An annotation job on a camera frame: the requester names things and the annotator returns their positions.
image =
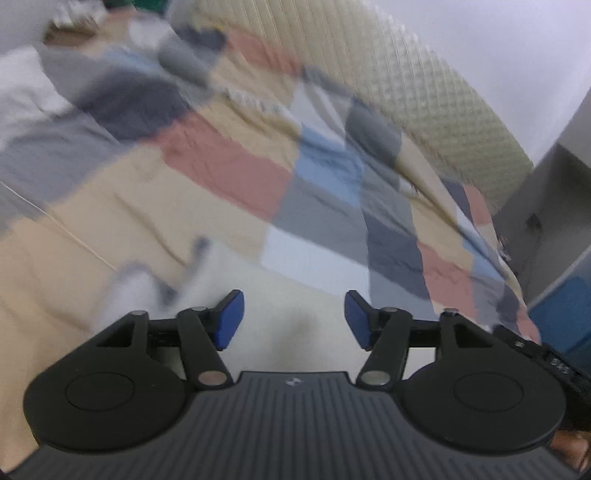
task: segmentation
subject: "white wall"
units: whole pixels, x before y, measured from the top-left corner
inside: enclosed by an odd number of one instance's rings
[[[368,0],[446,59],[539,162],[591,86],[588,0]]]
[[[560,144],[591,168],[591,91],[562,133]]]
[[[40,41],[63,0],[0,0],[0,54]]]

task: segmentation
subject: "gray ribbed plate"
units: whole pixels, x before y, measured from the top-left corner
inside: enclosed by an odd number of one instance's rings
[[[344,373],[242,374],[198,395],[164,435],[110,455],[42,446],[12,474],[43,480],[563,480],[577,474],[538,448],[507,457],[455,452],[408,423],[385,393]]]

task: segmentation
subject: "pink fabric square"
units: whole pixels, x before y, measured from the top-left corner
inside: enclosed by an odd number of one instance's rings
[[[267,222],[291,180],[286,169],[224,137],[198,113],[175,121],[154,141],[166,165]]]
[[[530,338],[532,342],[542,343],[540,331],[535,326],[535,323],[531,321],[530,316],[527,315],[527,309],[523,304],[520,304],[519,310],[517,310],[517,329],[521,336]]]
[[[240,52],[251,65],[292,77],[300,76],[301,61],[294,53],[246,32],[228,30],[226,33],[228,49]]]
[[[486,207],[486,202],[482,193],[471,185],[464,185],[464,191],[470,204],[470,213],[472,214],[472,222],[475,226],[488,225],[492,223],[491,214]]]
[[[470,320],[477,318],[470,274],[453,263],[443,260],[437,252],[417,242],[423,258],[423,274],[431,301],[444,307],[458,309]]]

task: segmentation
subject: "green object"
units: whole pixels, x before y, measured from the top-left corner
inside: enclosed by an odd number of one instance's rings
[[[134,0],[103,0],[107,8],[130,7],[134,4]]]
[[[133,4],[136,8],[162,14],[166,7],[166,0],[135,0]]]

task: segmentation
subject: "patchwork blanket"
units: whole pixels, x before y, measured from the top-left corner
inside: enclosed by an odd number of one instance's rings
[[[123,18],[86,54],[0,59],[3,469],[35,447],[27,384],[100,329],[114,270],[141,264],[173,295],[199,238],[222,245],[203,301],[246,291],[233,371],[361,367],[350,289],[539,340],[482,196],[440,179],[371,106],[239,30]],[[284,362],[265,363],[271,350]]]

